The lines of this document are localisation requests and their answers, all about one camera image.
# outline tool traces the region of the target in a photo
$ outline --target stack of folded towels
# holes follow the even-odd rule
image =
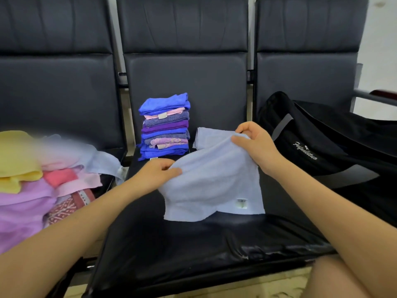
[[[141,158],[183,155],[189,150],[189,109],[187,93],[169,98],[149,98],[139,109],[145,117],[142,128]]]

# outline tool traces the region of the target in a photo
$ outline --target yellow towel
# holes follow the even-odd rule
[[[0,132],[0,192],[19,193],[21,181],[37,181],[43,176],[23,131]]]

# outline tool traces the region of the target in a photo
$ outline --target right hand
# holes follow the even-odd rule
[[[243,133],[251,138],[232,136],[231,141],[245,149],[265,174],[271,176],[277,166],[285,160],[275,147],[269,133],[255,122],[248,121],[240,124],[236,133]]]

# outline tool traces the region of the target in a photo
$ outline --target towel label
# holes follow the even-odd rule
[[[164,112],[164,113],[161,113],[161,114],[159,114],[158,115],[158,119],[164,119],[164,118],[167,118],[167,112]]]
[[[246,199],[237,199],[236,207],[240,209],[247,209],[247,200]]]

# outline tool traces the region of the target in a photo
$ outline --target gray stripe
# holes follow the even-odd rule
[[[271,139],[273,141],[275,141],[278,138],[278,136],[280,136],[281,132],[284,130],[288,122],[290,122],[291,120],[293,120],[293,118],[290,114],[284,116],[284,118],[280,121],[280,123],[275,127],[271,135]]]
[[[314,178],[328,188],[335,189],[360,184],[377,177],[379,177],[379,175],[376,172],[355,164],[344,171],[337,172],[336,174],[318,175]]]

